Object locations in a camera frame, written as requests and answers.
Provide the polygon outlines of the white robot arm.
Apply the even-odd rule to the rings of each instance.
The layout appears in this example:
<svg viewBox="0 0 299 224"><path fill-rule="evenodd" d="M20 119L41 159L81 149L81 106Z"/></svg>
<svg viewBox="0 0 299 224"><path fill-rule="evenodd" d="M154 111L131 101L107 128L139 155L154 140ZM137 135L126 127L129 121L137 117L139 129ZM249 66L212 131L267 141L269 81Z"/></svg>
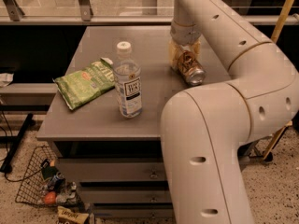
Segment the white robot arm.
<svg viewBox="0 0 299 224"><path fill-rule="evenodd" d="M177 224L254 224L238 149L299 110L287 56L221 0L175 0L172 36L201 33L228 79L181 91L164 106L161 145Z"/></svg>

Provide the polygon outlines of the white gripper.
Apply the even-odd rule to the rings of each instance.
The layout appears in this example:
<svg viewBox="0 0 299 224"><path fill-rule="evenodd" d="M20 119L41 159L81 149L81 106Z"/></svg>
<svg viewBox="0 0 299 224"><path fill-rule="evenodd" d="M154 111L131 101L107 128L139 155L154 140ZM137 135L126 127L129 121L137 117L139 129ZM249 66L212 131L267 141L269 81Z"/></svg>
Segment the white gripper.
<svg viewBox="0 0 299 224"><path fill-rule="evenodd" d="M178 58L183 53L182 46L189 45L190 51L196 59L199 58L201 42L201 33L196 24L181 25L176 21L171 22L170 35L172 39L168 45L168 56L170 66L173 70L178 69Z"/></svg>

